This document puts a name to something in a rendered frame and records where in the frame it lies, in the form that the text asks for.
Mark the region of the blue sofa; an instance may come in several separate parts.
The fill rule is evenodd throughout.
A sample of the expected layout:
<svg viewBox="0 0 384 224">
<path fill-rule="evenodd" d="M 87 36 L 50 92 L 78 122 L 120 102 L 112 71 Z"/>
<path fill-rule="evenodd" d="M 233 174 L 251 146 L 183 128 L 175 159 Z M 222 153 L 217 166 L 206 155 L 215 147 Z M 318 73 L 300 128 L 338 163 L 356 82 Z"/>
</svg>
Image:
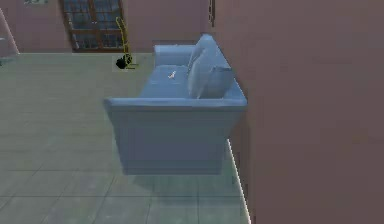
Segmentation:
<svg viewBox="0 0 384 224">
<path fill-rule="evenodd" d="M 157 45 L 154 53 L 154 69 L 138 96 L 103 100 L 122 170 L 219 173 L 230 132 L 247 107 L 234 70 L 209 34 L 194 45 Z M 230 67 L 234 82 L 223 98 L 199 98 L 203 76 L 214 66 Z"/>
</svg>

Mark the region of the blue sofa cushion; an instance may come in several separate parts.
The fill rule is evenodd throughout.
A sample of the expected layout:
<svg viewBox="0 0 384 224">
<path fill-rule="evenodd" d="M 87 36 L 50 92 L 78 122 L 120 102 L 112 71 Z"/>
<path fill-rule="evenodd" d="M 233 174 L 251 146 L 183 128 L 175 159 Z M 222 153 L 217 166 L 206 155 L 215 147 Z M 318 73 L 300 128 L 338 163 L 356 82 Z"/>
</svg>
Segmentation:
<svg viewBox="0 0 384 224">
<path fill-rule="evenodd" d="M 199 98 L 223 98 L 234 82 L 234 72 L 230 67 L 214 66 L 203 76 Z"/>
</svg>

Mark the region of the brown framed glass door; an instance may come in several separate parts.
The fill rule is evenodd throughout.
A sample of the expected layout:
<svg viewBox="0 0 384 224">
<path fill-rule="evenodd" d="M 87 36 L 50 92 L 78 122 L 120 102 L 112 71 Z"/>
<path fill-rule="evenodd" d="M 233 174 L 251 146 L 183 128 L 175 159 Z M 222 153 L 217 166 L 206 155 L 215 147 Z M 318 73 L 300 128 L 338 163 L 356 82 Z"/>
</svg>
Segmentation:
<svg viewBox="0 0 384 224">
<path fill-rule="evenodd" d="M 59 0 L 71 48 L 76 53 L 122 52 L 116 18 L 123 18 L 122 0 Z"/>
</svg>

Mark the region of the dark framed wall picture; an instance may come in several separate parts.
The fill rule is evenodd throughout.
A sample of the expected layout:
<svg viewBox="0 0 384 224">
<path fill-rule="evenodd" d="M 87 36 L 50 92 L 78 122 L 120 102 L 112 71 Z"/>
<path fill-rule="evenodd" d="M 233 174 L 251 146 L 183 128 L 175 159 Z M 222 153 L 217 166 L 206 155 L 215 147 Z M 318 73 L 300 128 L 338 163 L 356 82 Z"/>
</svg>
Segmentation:
<svg viewBox="0 0 384 224">
<path fill-rule="evenodd" d="M 209 5 L 208 5 L 208 20 L 210 27 L 215 26 L 215 0 L 209 0 Z"/>
</svg>

